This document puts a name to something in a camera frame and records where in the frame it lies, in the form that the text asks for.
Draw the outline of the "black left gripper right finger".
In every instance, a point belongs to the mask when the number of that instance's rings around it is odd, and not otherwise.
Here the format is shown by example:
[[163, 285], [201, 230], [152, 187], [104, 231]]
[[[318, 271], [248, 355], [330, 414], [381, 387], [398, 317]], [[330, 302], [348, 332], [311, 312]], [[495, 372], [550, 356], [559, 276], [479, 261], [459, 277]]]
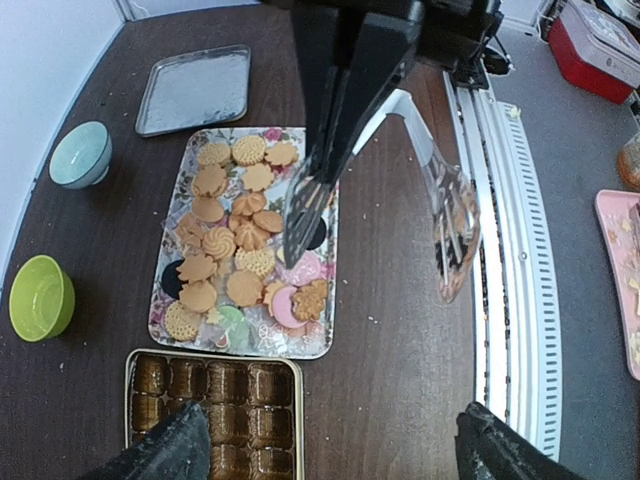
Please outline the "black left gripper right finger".
[[456, 418], [459, 478], [514, 480], [582, 480], [553, 461], [478, 402]]

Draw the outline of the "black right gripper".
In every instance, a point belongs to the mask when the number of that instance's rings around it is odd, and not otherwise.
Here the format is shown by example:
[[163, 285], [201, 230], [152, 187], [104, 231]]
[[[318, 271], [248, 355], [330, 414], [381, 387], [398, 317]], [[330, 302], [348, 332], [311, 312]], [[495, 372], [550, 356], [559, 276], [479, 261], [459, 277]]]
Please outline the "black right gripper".
[[479, 84], [498, 1], [295, 1], [290, 6], [310, 174], [334, 183], [367, 122], [415, 62]]

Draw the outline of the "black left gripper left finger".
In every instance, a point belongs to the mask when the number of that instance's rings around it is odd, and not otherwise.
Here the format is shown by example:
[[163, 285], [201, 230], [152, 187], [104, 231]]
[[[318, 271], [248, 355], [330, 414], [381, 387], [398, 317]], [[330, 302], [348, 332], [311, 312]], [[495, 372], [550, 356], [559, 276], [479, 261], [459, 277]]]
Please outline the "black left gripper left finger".
[[79, 479], [207, 479], [212, 444], [204, 408], [183, 404], [142, 440]]

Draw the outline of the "gold cookie tin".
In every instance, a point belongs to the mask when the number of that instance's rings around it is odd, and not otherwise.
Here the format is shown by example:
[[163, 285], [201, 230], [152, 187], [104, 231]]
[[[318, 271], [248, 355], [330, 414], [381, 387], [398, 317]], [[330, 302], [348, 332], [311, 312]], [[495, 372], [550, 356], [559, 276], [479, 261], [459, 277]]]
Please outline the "gold cookie tin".
[[124, 442], [141, 440], [189, 401], [211, 437], [212, 479], [302, 479], [304, 395], [286, 359], [136, 349], [125, 362]]

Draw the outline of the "metal serving tongs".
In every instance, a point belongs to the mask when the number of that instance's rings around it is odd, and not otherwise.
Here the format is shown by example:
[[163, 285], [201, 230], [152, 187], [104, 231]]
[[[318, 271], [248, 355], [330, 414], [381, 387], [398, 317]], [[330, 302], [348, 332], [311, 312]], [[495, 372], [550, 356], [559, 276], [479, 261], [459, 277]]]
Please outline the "metal serving tongs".
[[[409, 92], [396, 89], [368, 121], [347, 161], [357, 156], [389, 115], [403, 119], [427, 187], [439, 292], [451, 303], [468, 278], [480, 241], [480, 207], [475, 187], [457, 165], [447, 162]], [[291, 269], [306, 251], [339, 176], [329, 167], [315, 167], [317, 155], [303, 161], [290, 182], [284, 208], [283, 252]]]

